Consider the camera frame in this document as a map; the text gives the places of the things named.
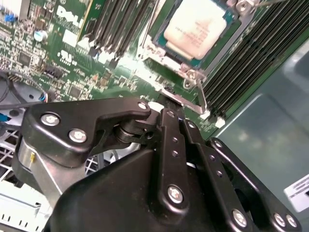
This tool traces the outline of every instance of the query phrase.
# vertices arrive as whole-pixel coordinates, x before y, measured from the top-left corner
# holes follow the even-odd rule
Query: label
[[[61,18],[65,18],[68,22],[72,22],[72,24],[78,28],[82,28],[84,20],[81,19],[78,22],[78,16],[73,15],[71,11],[67,11],[63,6],[58,6],[56,14]]]
[[[296,212],[309,208],[309,174],[284,190]]]
[[[77,35],[66,29],[62,38],[62,42],[71,45],[72,47],[76,47]]]

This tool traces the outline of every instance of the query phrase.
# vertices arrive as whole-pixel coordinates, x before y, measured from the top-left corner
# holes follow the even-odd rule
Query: black cable
[[[8,96],[9,92],[10,92],[10,88],[9,88],[9,85],[10,85],[10,80],[7,79],[7,78],[4,78],[5,82],[6,82],[6,88],[4,90],[4,93],[3,95],[0,97],[0,103],[3,102],[3,100]]]
[[[35,102],[27,102],[27,103],[20,103],[20,104],[10,104],[10,105],[0,105],[1,110],[13,110],[13,109],[20,109],[20,108],[28,108],[33,105],[42,104],[42,101],[35,101]]]
[[[13,96],[18,100],[19,103],[27,103],[27,101],[18,93],[17,89],[14,86],[13,81],[10,81],[9,90]]]
[[[9,70],[9,69],[2,69],[0,70],[0,72],[2,73],[11,73],[11,74],[14,74],[14,75],[19,75],[21,76],[22,78],[30,81],[33,85],[35,85],[36,88],[38,88],[40,91],[42,91],[43,93],[47,94],[47,92],[35,81],[33,80],[31,77],[23,74],[22,72],[19,72],[19,71],[14,71],[14,70]]]

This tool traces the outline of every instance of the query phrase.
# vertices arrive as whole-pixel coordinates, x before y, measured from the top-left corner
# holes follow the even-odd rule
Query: white label
[[[82,28],[84,20],[81,19],[78,22],[78,16],[73,15],[71,11],[67,11],[63,6],[58,6],[56,14],[61,18],[65,18],[68,22],[72,22],[72,24],[77,26],[78,28]]]
[[[301,212],[309,208],[309,174],[284,190],[295,211]]]
[[[60,58],[60,61],[62,63],[65,63],[67,65],[77,65],[77,62],[75,60],[72,60],[72,54],[68,53],[67,51],[61,50],[61,52],[58,52],[58,57]]]
[[[77,35],[66,29],[62,38],[62,42],[71,45],[72,47],[76,47]]]

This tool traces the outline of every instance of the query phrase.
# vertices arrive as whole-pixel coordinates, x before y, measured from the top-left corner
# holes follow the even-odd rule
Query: electronic component
[[[69,91],[69,95],[71,95],[72,97],[78,99],[79,95],[81,94],[81,90],[75,86],[71,86],[71,89]]]
[[[18,19],[26,19],[30,8],[31,0],[2,0],[0,1],[0,8],[10,12]]]
[[[47,39],[48,34],[45,30],[35,31],[33,37],[38,42],[43,42]]]
[[[14,14],[6,14],[4,16],[5,22],[15,22],[17,20],[17,17]]]
[[[42,30],[44,28],[44,26],[45,26],[45,21],[41,20],[41,19],[37,19],[35,21],[35,25],[34,26],[35,26],[36,30]]]
[[[109,80],[105,79],[105,78],[101,78],[98,82],[97,82],[97,86],[98,87],[105,87],[107,86]]]
[[[168,17],[163,20],[160,17],[153,43],[168,57],[165,66],[172,70],[179,69],[181,64],[195,70],[201,67],[219,37],[234,21],[228,6],[214,1],[176,1],[170,6]]]
[[[31,62],[31,57],[21,52],[19,53],[18,62],[21,63],[22,65],[29,66]]]
[[[164,31],[166,46],[188,60],[201,60],[226,28],[224,15],[211,0],[183,0]]]
[[[63,71],[60,68],[55,67],[51,64],[46,64],[44,66],[43,73],[51,78],[57,78],[57,79],[61,78],[63,75]]]
[[[46,11],[45,18],[46,18],[47,20],[51,20],[51,18],[52,18],[52,13],[51,13],[50,11]]]
[[[40,9],[40,16],[41,16],[41,17],[45,17],[46,12],[47,12],[46,9],[41,8],[41,9]]]

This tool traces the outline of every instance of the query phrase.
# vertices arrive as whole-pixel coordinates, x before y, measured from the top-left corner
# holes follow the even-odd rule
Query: blue connector
[[[8,120],[7,115],[0,114],[0,122],[6,122]]]
[[[17,20],[17,17],[15,17],[14,14],[6,14],[4,16],[4,21],[5,22],[15,22]]]

